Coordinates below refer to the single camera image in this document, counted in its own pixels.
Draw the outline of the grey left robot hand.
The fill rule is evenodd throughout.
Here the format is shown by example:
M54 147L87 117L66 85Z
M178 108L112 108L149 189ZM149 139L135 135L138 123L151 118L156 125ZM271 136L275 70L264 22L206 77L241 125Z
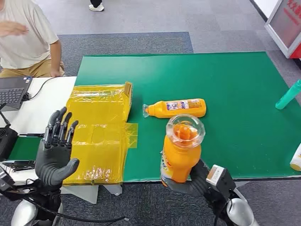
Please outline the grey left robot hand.
M66 107L53 113L36 155L35 171L47 186L60 186L75 173L80 160L71 158L72 139L78 121L70 124L72 113Z

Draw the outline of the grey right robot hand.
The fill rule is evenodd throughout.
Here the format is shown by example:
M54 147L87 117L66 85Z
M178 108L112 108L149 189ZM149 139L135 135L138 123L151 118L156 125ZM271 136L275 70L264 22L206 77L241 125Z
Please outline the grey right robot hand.
M164 178L162 182L168 189L180 194L187 194L192 197L204 196L207 191L209 185L206 182L209 174L209 168L202 160L199 161L190 171L191 181L185 183L177 183L172 179Z

